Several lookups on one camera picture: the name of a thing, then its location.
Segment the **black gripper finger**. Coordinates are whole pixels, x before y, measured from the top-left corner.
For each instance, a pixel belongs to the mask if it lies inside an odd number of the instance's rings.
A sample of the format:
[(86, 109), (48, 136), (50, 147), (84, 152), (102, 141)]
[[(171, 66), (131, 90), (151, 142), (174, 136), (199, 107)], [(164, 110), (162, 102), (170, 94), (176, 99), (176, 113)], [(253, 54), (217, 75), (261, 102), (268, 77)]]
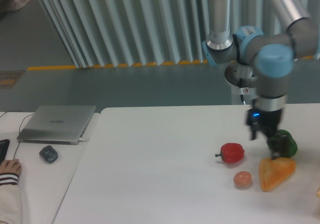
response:
[(285, 157), (287, 153), (287, 144), (288, 139), (285, 134), (276, 134), (274, 137), (270, 139), (270, 144), (272, 146), (271, 149), (271, 157), (272, 160), (275, 160), (280, 157)]
[(257, 123), (254, 123), (250, 126), (250, 131), (251, 131), (251, 140), (256, 139), (257, 133), (260, 131), (260, 125)]

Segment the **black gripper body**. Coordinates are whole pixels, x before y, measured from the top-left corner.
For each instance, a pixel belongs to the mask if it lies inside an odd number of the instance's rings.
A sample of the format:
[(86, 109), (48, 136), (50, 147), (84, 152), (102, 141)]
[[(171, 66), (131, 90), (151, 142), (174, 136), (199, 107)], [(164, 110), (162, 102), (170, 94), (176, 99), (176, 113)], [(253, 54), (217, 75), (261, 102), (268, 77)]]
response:
[(273, 137), (278, 131), (278, 125), (282, 116), (282, 109), (265, 111), (258, 108), (258, 99), (253, 99), (252, 108), (247, 111), (246, 125), (249, 127), (254, 123), (260, 125), (260, 132), (266, 137)]

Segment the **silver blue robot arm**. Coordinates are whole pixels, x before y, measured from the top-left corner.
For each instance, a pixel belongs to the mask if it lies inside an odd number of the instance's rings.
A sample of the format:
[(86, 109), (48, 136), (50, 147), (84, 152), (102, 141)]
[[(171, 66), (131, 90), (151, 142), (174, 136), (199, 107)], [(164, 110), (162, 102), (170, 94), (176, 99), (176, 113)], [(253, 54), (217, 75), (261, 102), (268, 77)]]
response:
[(320, 51), (320, 28), (300, 0), (269, 0), (285, 32), (265, 36), (254, 26), (230, 28), (231, 0), (207, 0), (209, 33), (203, 42), (208, 63), (235, 61), (233, 74), (226, 76), (239, 88), (254, 87), (256, 97), (246, 114), (251, 138), (258, 132), (267, 138), (272, 159), (289, 157), (290, 139), (278, 125), (287, 102), (295, 59)]

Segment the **cream sleeved forearm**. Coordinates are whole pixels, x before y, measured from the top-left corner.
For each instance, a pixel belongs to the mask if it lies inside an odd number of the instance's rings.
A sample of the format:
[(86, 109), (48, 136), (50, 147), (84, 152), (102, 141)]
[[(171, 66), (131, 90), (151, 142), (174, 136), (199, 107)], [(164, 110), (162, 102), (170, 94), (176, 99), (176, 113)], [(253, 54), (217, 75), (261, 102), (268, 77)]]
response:
[(0, 222), (22, 223), (22, 201), (18, 186), (18, 175), (5, 172), (1, 173), (0, 176)]

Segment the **person's hand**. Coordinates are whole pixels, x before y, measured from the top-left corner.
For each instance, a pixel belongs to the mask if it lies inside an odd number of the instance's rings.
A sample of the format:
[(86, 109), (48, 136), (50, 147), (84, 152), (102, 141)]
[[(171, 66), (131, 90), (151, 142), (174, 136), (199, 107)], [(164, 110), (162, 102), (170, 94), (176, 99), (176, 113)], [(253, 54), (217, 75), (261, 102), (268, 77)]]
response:
[(0, 164), (0, 174), (14, 174), (20, 176), (22, 172), (22, 164), (19, 159), (4, 160)]

